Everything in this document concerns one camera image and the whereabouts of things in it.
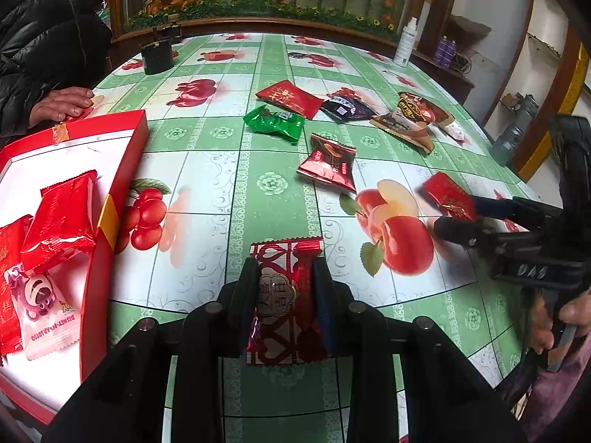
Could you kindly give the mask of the operator right hand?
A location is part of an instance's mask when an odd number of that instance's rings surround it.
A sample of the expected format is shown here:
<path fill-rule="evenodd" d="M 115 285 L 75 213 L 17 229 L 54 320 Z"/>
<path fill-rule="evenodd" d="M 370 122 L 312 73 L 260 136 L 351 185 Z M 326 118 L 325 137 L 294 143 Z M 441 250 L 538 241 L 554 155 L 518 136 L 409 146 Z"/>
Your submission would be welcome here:
<path fill-rule="evenodd" d="M 589 294 L 581 294 L 560 309 L 558 319 L 567 325 L 574 325 L 577 329 L 577 337 L 584 337 L 590 332 L 590 299 Z M 554 346 L 554 336 L 552 334 L 554 317 L 546 308 L 545 301 L 539 294 L 535 296 L 530 319 L 530 346 L 537 354 L 541 354 L 543 350 L 551 350 Z"/>

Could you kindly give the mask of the bystander hand on table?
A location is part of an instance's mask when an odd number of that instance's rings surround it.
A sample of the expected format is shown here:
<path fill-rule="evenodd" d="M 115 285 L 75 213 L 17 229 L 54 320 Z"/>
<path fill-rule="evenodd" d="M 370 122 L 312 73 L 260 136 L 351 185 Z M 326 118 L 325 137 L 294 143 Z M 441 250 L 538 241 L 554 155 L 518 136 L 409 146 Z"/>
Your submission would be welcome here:
<path fill-rule="evenodd" d="M 37 102 L 29 115 L 28 127 L 49 121 L 60 123 L 68 117 L 79 117 L 93 105 L 93 92 L 81 87 L 52 90 Z"/>

